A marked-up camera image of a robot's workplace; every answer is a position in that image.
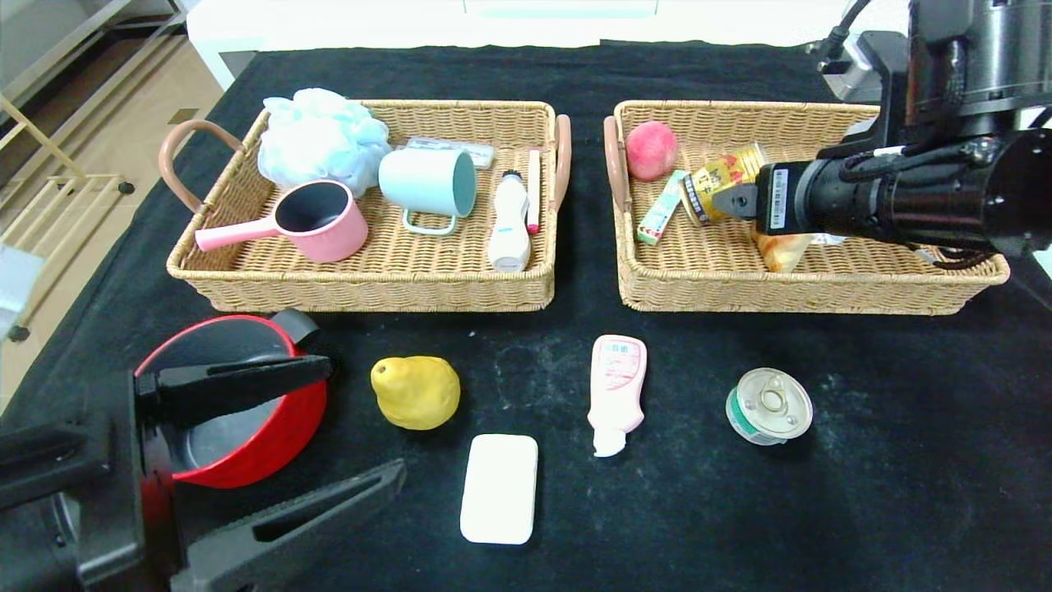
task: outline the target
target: yellow pear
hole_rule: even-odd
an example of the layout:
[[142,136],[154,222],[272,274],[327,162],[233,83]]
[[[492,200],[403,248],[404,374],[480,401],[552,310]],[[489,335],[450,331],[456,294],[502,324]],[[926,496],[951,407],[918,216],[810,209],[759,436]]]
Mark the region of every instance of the yellow pear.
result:
[[406,430],[438,428],[460,404],[460,379],[442,359],[384,359],[372,367],[369,380],[381,413]]

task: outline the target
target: brown leather handle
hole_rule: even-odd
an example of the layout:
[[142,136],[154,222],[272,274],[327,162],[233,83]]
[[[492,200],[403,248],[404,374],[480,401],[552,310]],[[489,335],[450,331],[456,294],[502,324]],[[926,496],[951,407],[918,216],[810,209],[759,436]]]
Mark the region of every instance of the brown leather handle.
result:
[[625,183],[625,161],[622,159],[621,142],[618,141],[618,122],[612,115],[603,120],[603,146],[606,150],[606,173],[610,178],[610,190],[618,209],[628,207],[628,186]]
[[566,198],[566,189],[570,185],[570,159],[573,156],[573,148],[570,141],[570,117],[560,115],[555,118],[555,134],[558,144],[555,146],[555,192],[551,199],[551,208],[559,211],[559,207]]
[[211,121],[205,121],[204,119],[190,119],[188,121],[183,121],[179,125],[176,125],[168,131],[168,135],[164,137],[164,141],[161,142],[161,149],[157,154],[157,167],[161,171],[161,178],[164,179],[164,183],[168,185],[171,192],[176,193],[190,211],[197,213],[198,209],[201,208],[201,200],[197,198],[196,195],[190,192],[190,189],[186,188],[186,185],[179,180],[176,176],[175,163],[173,159],[176,157],[176,149],[179,144],[183,142],[186,136],[189,136],[196,129],[207,129],[215,134],[219,139],[230,146],[235,150],[244,150],[245,144],[241,143],[241,140],[235,138],[229,131],[223,129],[219,125],[216,125]]

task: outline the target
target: pink saucepan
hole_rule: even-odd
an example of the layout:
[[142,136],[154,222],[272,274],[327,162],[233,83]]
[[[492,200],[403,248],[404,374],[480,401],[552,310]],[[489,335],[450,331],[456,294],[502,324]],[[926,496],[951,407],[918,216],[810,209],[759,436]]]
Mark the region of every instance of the pink saucepan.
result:
[[265,218],[194,233],[201,250],[243,240],[287,236],[315,261],[339,261],[362,247],[369,228],[347,185],[320,179],[298,185]]

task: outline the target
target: tin can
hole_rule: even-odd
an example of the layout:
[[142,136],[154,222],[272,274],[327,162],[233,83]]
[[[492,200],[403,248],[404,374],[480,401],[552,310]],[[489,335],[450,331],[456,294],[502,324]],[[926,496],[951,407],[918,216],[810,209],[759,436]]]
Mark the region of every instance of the tin can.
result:
[[727,395],[727,420],[757,446],[786,444],[811,427],[811,397],[795,379],[773,368],[750,370]]
[[767,163],[767,156],[760,144],[741,146],[720,158],[710,160],[681,181],[681,197],[687,217],[696,225],[725,220],[730,216],[712,204],[716,192],[756,180],[760,168]]

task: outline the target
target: black cloth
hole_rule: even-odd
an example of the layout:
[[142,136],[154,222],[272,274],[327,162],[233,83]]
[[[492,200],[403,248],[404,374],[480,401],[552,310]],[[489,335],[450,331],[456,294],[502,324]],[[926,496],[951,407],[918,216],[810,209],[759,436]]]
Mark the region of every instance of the black cloth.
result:
[[[399,498],[318,549],[310,590],[1052,589],[1052,284],[1033,261],[950,318],[643,314],[620,302],[601,124],[625,99],[832,101],[797,48],[604,44],[261,54],[209,115],[243,136],[269,96],[549,102],[573,122],[555,300],[530,314],[318,314],[343,371],[313,441],[235,491],[177,489],[193,540],[249,512],[396,457]],[[177,160],[204,195],[229,158],[193,138]],[[7,427],[64,413],[94,375],[135,367],[216,315],[164,261],[189,212],[154,187],[11,405]],[[591,455],[593,341],[643,340],[646,421]],[[369,386],[386,356],[460,373],[446,426],[387,424]],[[810,391],[812,428],[761,448],[728,425],[728,391],[773,367]],[[107,396],[99,393],[93,396]],[[470,440],[529,434],[541,462],[522,547],[459,532]]]

